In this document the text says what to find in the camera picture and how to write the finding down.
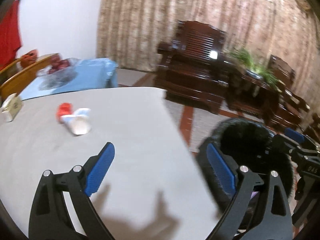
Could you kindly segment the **white tissue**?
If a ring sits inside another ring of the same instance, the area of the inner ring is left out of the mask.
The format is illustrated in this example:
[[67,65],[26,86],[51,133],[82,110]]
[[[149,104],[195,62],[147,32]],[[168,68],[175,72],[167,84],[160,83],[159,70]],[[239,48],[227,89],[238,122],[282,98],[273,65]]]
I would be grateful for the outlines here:
[[73,135],[85,135],[91,130],[90,111],[90,108],[79,108],[72,114],[62,115],[60,120]]

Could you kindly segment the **dark wooden side table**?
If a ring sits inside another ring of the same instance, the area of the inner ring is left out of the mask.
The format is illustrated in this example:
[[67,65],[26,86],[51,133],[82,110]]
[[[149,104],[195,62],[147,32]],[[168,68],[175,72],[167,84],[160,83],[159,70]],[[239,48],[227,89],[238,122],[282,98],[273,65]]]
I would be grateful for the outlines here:
[[246,68],[235,62],[228,66],[228,90],[226,102],[229,109],[267,120],[279,106],[279,92],[263,79],[252,77]]

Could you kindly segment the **black trash bin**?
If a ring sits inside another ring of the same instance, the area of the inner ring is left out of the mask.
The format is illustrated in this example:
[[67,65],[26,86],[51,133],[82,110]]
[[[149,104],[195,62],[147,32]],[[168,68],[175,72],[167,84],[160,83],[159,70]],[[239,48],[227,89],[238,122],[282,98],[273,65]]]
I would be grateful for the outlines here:
[[[276,171],[280,175],[289,202],[293,188],[293,167],[287,154],[272,148],[274,136],[271,130],[257,122],[231,118],[220,122],[199,146],[196,162],[222,215],[232,197],[223,191],[209,163],[207,146],[214,143],[224,155],[231,156],[238,165],[245,165],[260,175]],[[257,200],[250,201],[237,233],[245,232],[256,204]]]

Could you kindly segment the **blue table cloth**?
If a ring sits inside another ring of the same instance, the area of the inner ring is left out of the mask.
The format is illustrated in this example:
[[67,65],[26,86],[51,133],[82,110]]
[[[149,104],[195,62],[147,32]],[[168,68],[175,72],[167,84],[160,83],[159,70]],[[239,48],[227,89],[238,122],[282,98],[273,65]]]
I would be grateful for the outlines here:
[[116,88],[118,64],[110,59],[80,60],[73,67],[71,80],[63,85],[48,86],[37,77],[20,92],[22,100],[81,90]]

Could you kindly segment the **small beige tissue box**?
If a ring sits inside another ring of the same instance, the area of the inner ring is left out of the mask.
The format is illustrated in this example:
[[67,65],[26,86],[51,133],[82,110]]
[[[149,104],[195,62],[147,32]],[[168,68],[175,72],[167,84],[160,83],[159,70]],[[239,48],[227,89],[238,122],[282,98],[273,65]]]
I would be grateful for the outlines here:
[[16,93],[9,95],[1,106],[1,117],[5,122],[15,119],[18,112],[22,109],[23,102]]

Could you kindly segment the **green potted plant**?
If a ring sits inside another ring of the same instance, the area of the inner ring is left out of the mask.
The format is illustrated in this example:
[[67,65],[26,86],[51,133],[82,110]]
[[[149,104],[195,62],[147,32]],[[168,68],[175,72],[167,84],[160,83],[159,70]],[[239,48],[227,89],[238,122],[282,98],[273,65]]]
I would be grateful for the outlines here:
[[255,61],[253,55],[244,47],[239,49],[232,48],[227,50],[227,55],[235,59],[241,66],[244,66],[253,76],[261,77],[261,80],[264,81],[270,88],[277,90],[278,79],[274,74],[267,69],[262,64],[259,64]]

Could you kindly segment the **clear bag of red fruit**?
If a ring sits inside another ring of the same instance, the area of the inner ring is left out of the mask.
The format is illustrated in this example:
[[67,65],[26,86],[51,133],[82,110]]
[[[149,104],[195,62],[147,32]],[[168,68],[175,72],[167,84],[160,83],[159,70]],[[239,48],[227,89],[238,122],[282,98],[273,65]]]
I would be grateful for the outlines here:
[[80,63],[80,59],[69,58],[62,60],[57,67],[48,65],[38,70],[36,76],[41,83],[39,90],[56,89],[71,82],[77,76],[75,67]]

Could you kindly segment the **wooden bench backrest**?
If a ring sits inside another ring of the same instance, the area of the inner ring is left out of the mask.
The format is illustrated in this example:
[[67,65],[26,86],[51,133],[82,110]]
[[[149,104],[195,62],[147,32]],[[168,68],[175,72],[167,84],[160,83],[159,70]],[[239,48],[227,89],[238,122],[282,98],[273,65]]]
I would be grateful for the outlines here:
[[10,77],[1,85],[1,99],[4,101],[11,94],[20,94],[36,78],[37,71],[50,65],[52,57],[56,56],[59,53],[43,55],[35,63]]

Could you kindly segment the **red white small wrapper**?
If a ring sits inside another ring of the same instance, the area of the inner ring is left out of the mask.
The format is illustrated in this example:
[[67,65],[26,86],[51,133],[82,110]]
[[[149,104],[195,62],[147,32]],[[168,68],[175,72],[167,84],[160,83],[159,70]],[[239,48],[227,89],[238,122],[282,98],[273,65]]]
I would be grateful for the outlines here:
[[59,123],[63,123],[61,117],[72,114],[72,104],[64,102],[60,104],[56,111],[56,119]]

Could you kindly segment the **beige patterned curtain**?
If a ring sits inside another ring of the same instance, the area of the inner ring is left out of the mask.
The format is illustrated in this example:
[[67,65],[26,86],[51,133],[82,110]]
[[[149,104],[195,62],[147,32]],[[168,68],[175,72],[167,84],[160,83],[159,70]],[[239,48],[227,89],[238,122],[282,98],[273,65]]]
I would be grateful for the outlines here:
[[179,21],[219,28],[226,49],[245,47],[262,64],[282,58],[298,94],[319,94],[319,18],[307,0],[101,0],[97,55],[153,71],[158,43],[173,39]]

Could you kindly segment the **orange red bag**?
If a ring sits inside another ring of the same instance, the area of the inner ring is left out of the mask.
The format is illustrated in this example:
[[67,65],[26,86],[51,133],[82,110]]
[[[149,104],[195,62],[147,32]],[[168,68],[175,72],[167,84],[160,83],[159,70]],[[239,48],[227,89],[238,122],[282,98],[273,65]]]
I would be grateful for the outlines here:
[[34,64],[36,62],[37,58],[38,58],[37,49],[33,49],[33,50],[29,51],[28,53],[24,54],[21,57],[21,61],[20,61],[21,67],[23,69],[27,68],[28,66]]

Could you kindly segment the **red cloth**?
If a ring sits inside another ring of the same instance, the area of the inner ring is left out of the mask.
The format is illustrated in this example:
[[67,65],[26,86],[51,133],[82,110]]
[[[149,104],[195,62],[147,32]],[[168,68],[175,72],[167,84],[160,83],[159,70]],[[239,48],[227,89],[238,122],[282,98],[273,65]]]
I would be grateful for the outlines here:
[[18,10],[20,0],[15,0],[3,20],[0,28],[0,64],[1,69],[16,58],[17,51],[21,48],[21,39],[18,26]]

